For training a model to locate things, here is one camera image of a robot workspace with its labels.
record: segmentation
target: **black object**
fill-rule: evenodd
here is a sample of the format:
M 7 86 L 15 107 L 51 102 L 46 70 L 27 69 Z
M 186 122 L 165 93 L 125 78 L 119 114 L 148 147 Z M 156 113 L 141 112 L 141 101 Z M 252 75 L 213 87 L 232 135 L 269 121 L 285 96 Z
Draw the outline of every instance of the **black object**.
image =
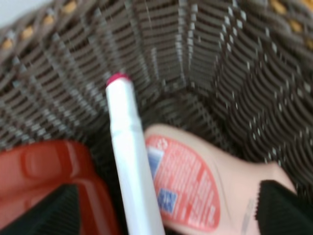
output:
M 256 219 L 261 235 L 313 234 L 313 206 L 276 181 L 261 182 Z
M 0 235 L 79 235 L 79 194 L 62 185 L 0 231 Z

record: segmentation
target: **bottle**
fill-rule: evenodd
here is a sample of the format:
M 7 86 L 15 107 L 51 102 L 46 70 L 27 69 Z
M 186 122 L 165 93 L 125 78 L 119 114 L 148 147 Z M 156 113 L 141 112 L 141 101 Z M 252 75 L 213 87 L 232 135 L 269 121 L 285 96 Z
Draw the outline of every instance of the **bottle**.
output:
M 260 182 L 295 192 L 277 163 L 245 162 L 179 129 L 151 126 L 145 141 L 163 224 L 179 233 L 259 235 Z
M 122 234 L 109 188 L 96 174 L 89 150 L 80 143 L 61 140 L 22 145 L 0 153 L 0 231 L 67 184 L 76 185 L 79 193 L 79 235 Z M 41 214 L 44 221 L 47 215 Z M 68 223 L 70 228 L 73 224 L 66 216 L 54 219 Z M 32 222 L 42 224 L 35 217 Z M 49 225 L 45 226 L 47 234 L 54 234 Z

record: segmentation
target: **wicker basket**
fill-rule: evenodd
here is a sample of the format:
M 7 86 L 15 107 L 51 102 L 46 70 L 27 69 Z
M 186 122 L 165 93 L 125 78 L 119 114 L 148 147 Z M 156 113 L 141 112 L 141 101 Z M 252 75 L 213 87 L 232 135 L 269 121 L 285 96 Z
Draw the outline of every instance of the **wicker basket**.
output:
M 311 0 L 55 0 L 0 30 L 0 149 L 74 139 L 93 154 L 126 231 L 105 81 L 134 81 L 164 122 L 313 199 Z

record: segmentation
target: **product label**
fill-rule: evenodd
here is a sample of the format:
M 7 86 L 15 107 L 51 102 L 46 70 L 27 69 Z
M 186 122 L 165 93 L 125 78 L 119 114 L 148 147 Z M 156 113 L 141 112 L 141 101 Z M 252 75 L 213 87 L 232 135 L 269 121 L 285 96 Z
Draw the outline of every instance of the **product label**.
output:
M 188 146 L 163 136 L 150 136 L 146 145 L 162 218 L 214 231 L 220 221 L 220 199 L 204 160 Z

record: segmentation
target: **white marker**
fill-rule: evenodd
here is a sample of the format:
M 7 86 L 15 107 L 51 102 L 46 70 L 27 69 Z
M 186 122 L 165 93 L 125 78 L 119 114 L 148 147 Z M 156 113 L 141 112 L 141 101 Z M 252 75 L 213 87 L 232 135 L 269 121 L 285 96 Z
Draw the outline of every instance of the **white marker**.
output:
M 129 234 L 164 235 L 133 84 L 117 73 L 107 81 L 106 92 Z

